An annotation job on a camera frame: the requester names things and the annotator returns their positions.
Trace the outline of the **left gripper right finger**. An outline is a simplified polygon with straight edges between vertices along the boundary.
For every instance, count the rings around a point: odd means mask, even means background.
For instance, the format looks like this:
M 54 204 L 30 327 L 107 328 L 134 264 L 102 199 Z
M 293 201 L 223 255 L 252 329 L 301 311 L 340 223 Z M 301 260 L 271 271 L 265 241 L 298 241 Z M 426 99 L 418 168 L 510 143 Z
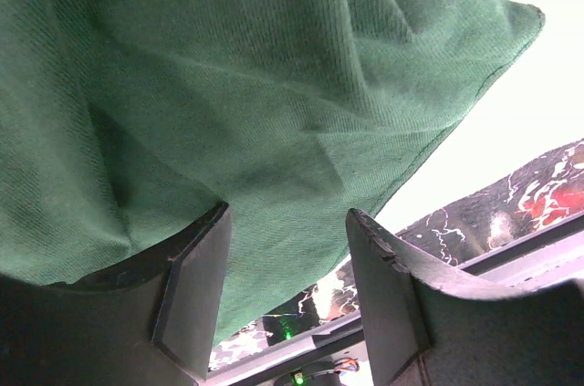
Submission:
M 580 385 L 583 282 L 524 290 L 449 266 L 352 209 L 346 230 L 377 385 Z

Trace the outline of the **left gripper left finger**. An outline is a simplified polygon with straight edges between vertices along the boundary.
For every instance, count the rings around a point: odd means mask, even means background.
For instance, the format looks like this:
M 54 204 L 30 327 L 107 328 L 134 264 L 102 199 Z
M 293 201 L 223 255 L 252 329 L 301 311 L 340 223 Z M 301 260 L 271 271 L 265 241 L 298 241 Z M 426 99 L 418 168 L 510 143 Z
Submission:
M 226 203 L 73 284 L 1 279 L 4 385 L 196 385 L 208 372 L 232 214 Z

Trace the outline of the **white and green t-shirt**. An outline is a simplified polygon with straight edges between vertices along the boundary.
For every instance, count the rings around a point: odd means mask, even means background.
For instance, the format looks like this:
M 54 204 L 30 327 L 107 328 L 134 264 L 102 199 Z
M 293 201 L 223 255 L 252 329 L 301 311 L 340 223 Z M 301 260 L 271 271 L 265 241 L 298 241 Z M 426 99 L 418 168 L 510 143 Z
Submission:
M 215 337 L 333 269 L 545 23 L 510 0 L 1 0 L 1 271 L 234 215 Z

